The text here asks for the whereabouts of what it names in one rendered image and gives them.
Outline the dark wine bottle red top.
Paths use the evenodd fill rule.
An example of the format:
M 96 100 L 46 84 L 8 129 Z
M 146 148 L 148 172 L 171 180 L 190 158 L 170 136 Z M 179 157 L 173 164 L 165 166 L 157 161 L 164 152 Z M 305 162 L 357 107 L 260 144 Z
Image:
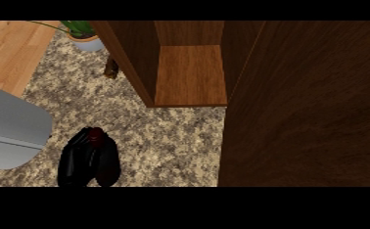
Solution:
M 100 127 L 90 130 L 89 137 L 95 149 L 96 180 L 102 187 L 109 187 L 121 174 L 117 143 Z

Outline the small brown bottle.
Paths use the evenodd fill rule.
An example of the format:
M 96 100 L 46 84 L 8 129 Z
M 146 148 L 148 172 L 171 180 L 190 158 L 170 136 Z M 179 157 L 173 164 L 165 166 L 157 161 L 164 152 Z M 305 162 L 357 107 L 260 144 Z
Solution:
M 108 58 L 105 67 L 105 76 L 111 79 L 117 79 L 117 75 L 118 75 L 118 64 L 114 58 Z

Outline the dark brown cabinet door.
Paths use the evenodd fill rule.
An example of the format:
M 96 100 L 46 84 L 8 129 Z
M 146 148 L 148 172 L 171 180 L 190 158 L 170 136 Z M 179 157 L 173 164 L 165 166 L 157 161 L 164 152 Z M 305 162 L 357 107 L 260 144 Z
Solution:
M 264 24 L 226 110 L 218 184 L 370 186 L 370 21 Z

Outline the brown wooden cabinet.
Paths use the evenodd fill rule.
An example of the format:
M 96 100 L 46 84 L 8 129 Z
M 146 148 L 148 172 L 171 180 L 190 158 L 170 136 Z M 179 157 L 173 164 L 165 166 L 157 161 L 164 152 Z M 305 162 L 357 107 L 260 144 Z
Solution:
M 260 21 L 93 21 L 149 108 L 224 107 L 258 41 Z

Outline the green plant in white pot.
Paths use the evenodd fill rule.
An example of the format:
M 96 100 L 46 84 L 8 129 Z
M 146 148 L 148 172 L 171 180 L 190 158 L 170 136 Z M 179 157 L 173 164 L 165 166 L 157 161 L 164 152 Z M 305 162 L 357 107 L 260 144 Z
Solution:
M 96 52 L 105 48 L 103 41 L 89 21 L 61 21 L 64 28 L 37 21 L 34 23 L 61 30 L 80 50 Z

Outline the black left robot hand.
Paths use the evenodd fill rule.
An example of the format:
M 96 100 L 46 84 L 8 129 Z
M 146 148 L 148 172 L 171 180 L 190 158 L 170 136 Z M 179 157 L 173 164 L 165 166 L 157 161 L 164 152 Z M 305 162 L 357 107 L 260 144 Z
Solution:
M 96 175 L 92 127 L 84 127 L 70 139 L 61 153 L 56 182 L 59 187 L 86 187 Z

